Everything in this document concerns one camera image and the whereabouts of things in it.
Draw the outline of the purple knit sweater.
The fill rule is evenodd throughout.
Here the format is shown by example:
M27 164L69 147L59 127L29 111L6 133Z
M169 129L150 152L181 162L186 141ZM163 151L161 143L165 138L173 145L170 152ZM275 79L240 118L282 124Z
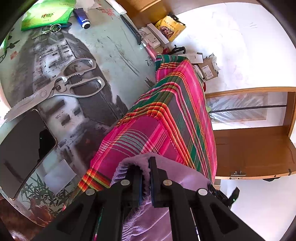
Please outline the purple knit sweater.
M195 169L155 153L145 153L123 159L115 170L111 184L123 180L130 166L139 166L144 175L144 200L125 218L122 240L172 240L169 209L167 207L154 208L152 205L150 157L156 158L157 167L165 170L170 180L177 182L185 189L193 191L200 188L207 189L210 183L209 179Z

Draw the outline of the wooden door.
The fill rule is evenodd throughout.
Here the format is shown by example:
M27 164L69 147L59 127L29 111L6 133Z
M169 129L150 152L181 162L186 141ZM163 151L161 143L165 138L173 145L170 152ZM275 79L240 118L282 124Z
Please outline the wooden door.
M215 136L217 179L295 174L295 88L257 87L206 94Z

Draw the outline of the pink plaid cloth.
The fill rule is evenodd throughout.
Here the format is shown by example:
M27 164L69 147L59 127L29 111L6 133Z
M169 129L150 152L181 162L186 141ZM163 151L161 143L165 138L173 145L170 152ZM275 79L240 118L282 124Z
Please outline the pink plaid cloth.
M145 153L164 156L215 180L215 138L193 65L185 57L172 55L158 55L155 64L155 85L103 138L90 168L66 204L89 188L109 188L123 159Z

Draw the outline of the black smartphone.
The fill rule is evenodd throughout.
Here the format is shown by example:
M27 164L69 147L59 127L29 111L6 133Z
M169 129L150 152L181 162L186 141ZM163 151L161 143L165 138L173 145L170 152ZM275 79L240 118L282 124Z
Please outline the black smartphone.
M56 147L57 140L34 109L28 111L1 141L1 190L18 197L29 176Z

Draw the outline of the cardboard box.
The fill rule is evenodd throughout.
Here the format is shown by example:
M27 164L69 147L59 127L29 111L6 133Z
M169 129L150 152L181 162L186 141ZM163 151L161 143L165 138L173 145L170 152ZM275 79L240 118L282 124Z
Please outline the cardboard box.
M203 59L203 63L198 64L205 80L210 80L218 77L221 70L217 65L217 57L214 54Z

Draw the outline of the steel kitchen scissors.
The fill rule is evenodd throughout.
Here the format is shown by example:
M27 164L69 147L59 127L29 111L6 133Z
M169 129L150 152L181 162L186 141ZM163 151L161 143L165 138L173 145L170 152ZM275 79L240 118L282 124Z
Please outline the steel kitchen scissors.
M81 61L86 61L90 64L85 70L75 71L70 75L65 74L65 70L70 67L72 64L76 64ZM105 87L105 81L100 76L95 76L92 78L83 78L83 75L86 72L92 71L97 67L96 61L91 58L78 58L69 62L61 72L45 87L33 93L31 96L25 97L20 100L17 104L15 104L8 113L4 116L4 122L8 123L18 116L24 114L30 109L34 108L41 102L54 97L54 96L69 96L75 98L86 98L91 97L97 93L99 93ZM85 85L89 82L96 81L100 87L90 94L75 94L71 89Z

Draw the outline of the yellow snack bag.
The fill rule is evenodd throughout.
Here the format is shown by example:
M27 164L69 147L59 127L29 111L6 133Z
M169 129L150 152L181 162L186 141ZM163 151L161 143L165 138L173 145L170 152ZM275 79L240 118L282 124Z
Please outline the yellow snack bag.
M181 23L176 16L165 16L159 20L155 27L168 39L173 42L176 37L186 28L184 23Z

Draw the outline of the white medicine box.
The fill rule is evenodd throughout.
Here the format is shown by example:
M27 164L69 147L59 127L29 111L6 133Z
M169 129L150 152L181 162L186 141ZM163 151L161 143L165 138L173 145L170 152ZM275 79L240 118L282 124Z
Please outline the white medicine box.
M165 47L169 43L168 39L152 23L139 29L141 36L154 48Z

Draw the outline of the blue lighter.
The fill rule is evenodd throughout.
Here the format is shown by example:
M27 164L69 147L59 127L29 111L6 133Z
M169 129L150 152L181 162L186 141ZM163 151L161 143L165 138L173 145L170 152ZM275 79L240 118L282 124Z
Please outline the blue lighter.
M90 28L90 26L91 26L90 20L82 8L74 9L73 13L82 28L84 28L84 29Z

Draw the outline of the green tissue pack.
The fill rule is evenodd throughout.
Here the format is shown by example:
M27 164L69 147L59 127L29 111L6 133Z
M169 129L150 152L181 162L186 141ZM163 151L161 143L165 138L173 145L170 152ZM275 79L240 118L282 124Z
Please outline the green tissue pack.
M37 1L22 17L21 31L53 24L66 24L76 1Z

